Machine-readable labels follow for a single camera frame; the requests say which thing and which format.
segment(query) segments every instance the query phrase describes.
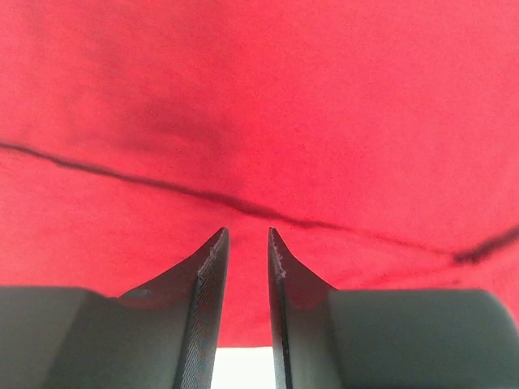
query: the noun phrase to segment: black line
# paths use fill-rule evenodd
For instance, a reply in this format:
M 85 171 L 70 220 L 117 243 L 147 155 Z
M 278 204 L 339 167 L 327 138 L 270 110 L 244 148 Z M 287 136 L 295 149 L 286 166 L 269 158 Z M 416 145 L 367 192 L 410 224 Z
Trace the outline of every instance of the black line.
M 500 235 L 489 237 L 472 249 L 454 253 L 454 262 L 459 264 L 478 264 L 484 259 L 488 259 L 497 250 L 510 246 L 517 241 L 519 241 L 519 224 L 513 226 L 507 231 L 504 231 Z
M 336 231 L 342 231 L 347 233 L 352 233 L 354 235 L 370 238 L 376 241 L 389 243 L 396 246 L 407 247 L 411 249 L 426 251 L 430 254 L 437 255 L 453 255 L 452 252 L 441 250 L 436 247 L 431 247 L 427 245 L 423 245 L 416 242 L 407 242 L 402 241 L 401 239 L 395 237 L 388 237 L 386 235 L 380 233 L 373 233 L 372 231 L 366 231 L 363 229 L 354 229 L 351 227 L 347 227 L 340 224 L 329 223 L 322 220 L 309 220 L 309 219 L 301 219 L 297 217 L 288 216 L 283 214 L 274 208 L 265 207 L 263 205 L 259 205 L 250 201 L 246 201 L 243 199 L 239 199 L 234 196 L 230 196 L 227 194 L 222 194 L 215 191 L 210 190 L 196 190 L 192 189 L 188 186 L 183 186 L 174 182 L 167 182 L 162 180 L 154 180 L 152 178 L 133 176 L 130 174 L 120 173 L 112 169 L 108 169 L 100 166 L 88 165 L 83 162 L 77 162 L 73 160 L 68 160 L 65 158 L 61 158 L 60 156 L 54 156 L 48 153 L 39 152 L 37 150 L 31 149 L 29 147 L 21 146 L 13 143 L 5 143 L 0 142 L 0 148 L 4 150 L 9 150 L 13 152 L 23 153 L 28 156 L 33 156 L 38 159 L 47 160 L 56 164 L 57 166 L 83 171 L 86 173 L 96 174 L 104 177 L 111 177 L 120 181 L 130 182 L 133 184 L 151 186 L 162 190 L 170 190 L 176 193 L 180 193 L 183 195 L 188 195 L 197 199 L 208 200 L 214 203 L 219 203 L 220 205 L 224 205 L 226 207 L 232 208 L 235 211 L 241 212 L 245 215 L 255 216 L 262 219 L 268 220 L 278 220 L 285 222 L 287 224 L 291 224 L 303 229 L 330 229 Z

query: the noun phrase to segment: red cloth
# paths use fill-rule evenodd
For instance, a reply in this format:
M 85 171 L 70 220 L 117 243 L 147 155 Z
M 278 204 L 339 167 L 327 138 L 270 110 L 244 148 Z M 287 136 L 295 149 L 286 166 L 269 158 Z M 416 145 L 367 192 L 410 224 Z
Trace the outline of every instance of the red cloth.
M 198 191 L 0 147 L 0 284 L 121 293 L 224 225 L 221 345 L 268 344 L 274 225 L 337 287 L 476 286 L 519 314 L 519 245 L 450 255 L 519 222 L 519 3 L 6 0 L 0 53 L 4 146 Z

